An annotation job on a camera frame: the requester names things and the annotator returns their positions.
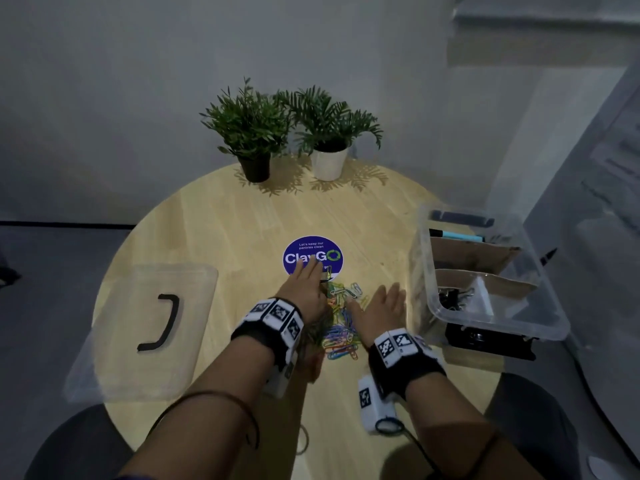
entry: white plant pot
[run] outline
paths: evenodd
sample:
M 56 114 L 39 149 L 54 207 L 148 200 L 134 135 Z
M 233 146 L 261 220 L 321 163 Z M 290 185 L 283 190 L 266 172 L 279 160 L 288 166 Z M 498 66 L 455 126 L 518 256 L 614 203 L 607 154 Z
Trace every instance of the white plant pot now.
M 314 150 L 311 153 L 311 165 L 314 169 L 314 177 L 318 180 L 337 180 L 342 174 L 342 167 L 347 158 L 347 150 L 345 148 L 341 152 L 324 153 Z

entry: potted plant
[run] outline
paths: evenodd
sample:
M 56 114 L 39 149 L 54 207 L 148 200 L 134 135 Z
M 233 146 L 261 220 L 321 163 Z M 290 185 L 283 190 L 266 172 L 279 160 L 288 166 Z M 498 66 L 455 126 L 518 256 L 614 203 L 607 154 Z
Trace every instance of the potted plant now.
M 304 126 L 304 131 L 296 133 L 299 152 L 311 154 L 314 176 L 319 180 L 340 177 L 347 150 L 362 133 L 372 133 L 380 148 L 378 119 L 370 112 L 352 111 L 345 101 L 332 101 L 324 89 L 279 91 L 277 97 L 289 109 L 293 124 Z
M 287 145 L 291 120 L 282 101 L 259 93 L 244 80 L 233 98 L 229 88 L 218 96 L 219 105 L 201 112 L 202 124 L 219 133 L 227 147 L 222 153 L 235 155 L 249 182 L 260 183 L 269 178 L 269 161 Z

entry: black plant pot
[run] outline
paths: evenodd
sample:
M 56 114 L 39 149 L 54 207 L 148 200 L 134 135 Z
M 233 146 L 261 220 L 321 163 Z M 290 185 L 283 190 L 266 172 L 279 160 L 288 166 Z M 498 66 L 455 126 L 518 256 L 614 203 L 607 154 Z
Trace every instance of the black plant pot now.
M 240 165 L 244 171 L 244 176 L 252 184 L 259 184 L 269 179 L 269 161 L 271 155 L 265 155 L 256 159 L 252 158 L 240 158 Z

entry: sticker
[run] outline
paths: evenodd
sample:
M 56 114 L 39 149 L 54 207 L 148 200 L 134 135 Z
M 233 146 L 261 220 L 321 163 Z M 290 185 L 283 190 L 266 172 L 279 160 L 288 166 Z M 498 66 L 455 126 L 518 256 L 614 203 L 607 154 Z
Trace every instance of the sticker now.
M 282 254 L 282 264 L 287 273 L 293 273 L 296 268 L 296 261 L 302 259 L 308 263 L 311 256 L 315 256 L 318 261 L 322 261 L 323 272 L 331 272 L 333 279 L 340 273 L 344 257 L 342 250 L 326 237 L 319 235 L 308 235 L 299 237 L 287 246 Z

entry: wrist strap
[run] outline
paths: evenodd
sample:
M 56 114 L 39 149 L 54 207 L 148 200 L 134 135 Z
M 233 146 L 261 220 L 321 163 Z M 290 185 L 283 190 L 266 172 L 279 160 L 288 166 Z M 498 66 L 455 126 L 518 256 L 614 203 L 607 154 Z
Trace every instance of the wrist strap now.
M 295 304 L 283 298 L 260 300 L 247 313 L 231 334 L 231 340 L 249 335 L 273 350 L 278 370 L 291 362 L 298 346 L 304 323 Z
M 446 376 L 443 365 L 420 336 L 405 328 L 384 332 L 369 351 L 369 368 L 383 399 L 392 392 L 405 399 L 409 382 L 431 372 Z

